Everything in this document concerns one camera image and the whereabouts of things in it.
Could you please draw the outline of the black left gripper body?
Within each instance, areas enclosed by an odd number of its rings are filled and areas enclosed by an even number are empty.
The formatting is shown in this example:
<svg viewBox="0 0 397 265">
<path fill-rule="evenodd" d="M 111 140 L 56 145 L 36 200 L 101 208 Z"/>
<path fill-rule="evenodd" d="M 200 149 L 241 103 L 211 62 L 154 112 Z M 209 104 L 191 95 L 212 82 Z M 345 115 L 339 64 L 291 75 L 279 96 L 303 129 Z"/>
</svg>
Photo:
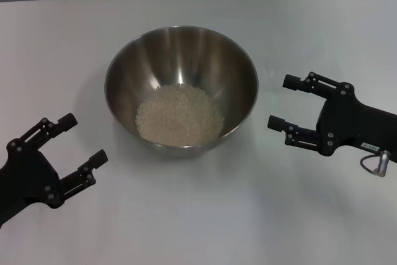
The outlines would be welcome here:
<svg viewBox="0 0 397 265">
<path fill-rule="evenodd" d="M 1 168 L 1 224 L 35 203 L 52 209 L 64 204 L 58 173 L 39 150 L 43 145 L 24 141 L 7 144 Z"/>
</svg>

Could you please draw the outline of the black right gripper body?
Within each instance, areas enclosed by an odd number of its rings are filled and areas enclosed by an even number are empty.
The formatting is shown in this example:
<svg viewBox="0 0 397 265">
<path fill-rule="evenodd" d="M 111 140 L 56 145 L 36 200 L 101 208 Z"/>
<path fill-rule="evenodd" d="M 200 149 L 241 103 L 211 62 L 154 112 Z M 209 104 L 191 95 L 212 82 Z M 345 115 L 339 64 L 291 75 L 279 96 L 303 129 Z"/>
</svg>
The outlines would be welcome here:
<svg viewBox="0 0 397 265">
<path fill-rule="evenodd" d="M 352 146 L 375 155 L 386 150 L 396 162 L 396 115 L 362 104 L 351 84 L 341 83 L 340 93 L 326 99 L 316 131 L 323 156 L 331 156 L 341 146 Z"/>
</svg>

